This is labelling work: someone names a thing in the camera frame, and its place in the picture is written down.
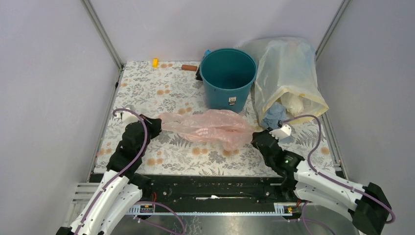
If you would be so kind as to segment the pink plastic trash bag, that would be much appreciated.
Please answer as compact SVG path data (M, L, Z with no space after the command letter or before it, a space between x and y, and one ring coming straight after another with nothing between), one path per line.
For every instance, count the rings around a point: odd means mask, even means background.
M252 141L252 134L261 131L230 110L207 110L202 114L180 115L162 113L161 128L190 142L220 144L226 151L234 151Z

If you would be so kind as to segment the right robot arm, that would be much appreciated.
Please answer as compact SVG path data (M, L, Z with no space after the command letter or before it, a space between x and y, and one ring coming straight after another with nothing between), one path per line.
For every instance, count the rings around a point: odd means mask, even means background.
M278 138L265 130L252 134L251 144L265 165L283 177L280 194L288 202L296 198L330 209L352 222L366 235L379 235L391 222L392 207L380 186L364 186L333 174L324 174L301 155L282 149Z

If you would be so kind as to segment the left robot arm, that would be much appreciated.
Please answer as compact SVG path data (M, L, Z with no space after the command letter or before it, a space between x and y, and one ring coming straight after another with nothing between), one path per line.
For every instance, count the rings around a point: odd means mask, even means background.
M125 127L97 190L78 217L59 235L109 235L137 201L151 197L151 180L136 171L151 139L162 131L161 119L134 116Z

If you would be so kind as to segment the blue plastic trash bag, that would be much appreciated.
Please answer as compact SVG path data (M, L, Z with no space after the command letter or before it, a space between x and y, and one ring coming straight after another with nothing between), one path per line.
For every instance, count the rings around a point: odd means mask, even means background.
M287 120L286 108L282 104L274 102L266 111L260 126L264 129L278 129L279 122L284 120Z

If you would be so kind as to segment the teal plastic trash bin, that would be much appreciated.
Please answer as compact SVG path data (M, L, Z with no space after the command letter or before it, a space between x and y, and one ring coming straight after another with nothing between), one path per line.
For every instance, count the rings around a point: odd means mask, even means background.
M254 59L239 49L222 48L202 59L199 69L207 107L240 113L256 78Z

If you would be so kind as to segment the yellow toy block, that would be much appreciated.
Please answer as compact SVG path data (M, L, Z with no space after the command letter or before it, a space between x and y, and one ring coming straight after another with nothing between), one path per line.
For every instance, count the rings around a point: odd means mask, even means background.
M158 60L158 58L154 58L153 61L152 61L152 67L153 68L158 68L158 66L159 66L159 60Z

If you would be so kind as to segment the orange-brown wooden block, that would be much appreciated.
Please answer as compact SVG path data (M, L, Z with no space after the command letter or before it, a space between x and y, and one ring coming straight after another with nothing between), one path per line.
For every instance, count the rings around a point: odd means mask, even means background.
M198 67L193 65L182 65L181 69L184 71L197 71Z

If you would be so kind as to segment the black checkered tray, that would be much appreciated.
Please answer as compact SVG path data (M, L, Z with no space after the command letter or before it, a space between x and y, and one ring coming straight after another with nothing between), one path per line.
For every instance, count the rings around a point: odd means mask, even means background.
M196 71L196 74L195 74L195 79L196 80L198 80L198 81L202 81L203 79L202 79L202 76L201 76L201 74L200 74L200 69L198 68L197 69L197 71Z

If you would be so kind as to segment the large translucent bag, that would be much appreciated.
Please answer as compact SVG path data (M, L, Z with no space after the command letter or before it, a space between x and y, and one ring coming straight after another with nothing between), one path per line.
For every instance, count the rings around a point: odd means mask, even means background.
M318 90L316 51L301 37L257 39L241 44L238 49L250 55L257 64L254 82L254 108L261 122L274 102L290 92L304 98L305 117L293 124L310 121L310 115L321 116L329 106Z

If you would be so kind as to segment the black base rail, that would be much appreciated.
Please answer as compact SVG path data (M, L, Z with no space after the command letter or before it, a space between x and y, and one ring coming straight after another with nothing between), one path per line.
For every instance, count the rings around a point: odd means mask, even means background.
M150 188L125 214L294 216L306 202L283 190L282 177L143 176Z

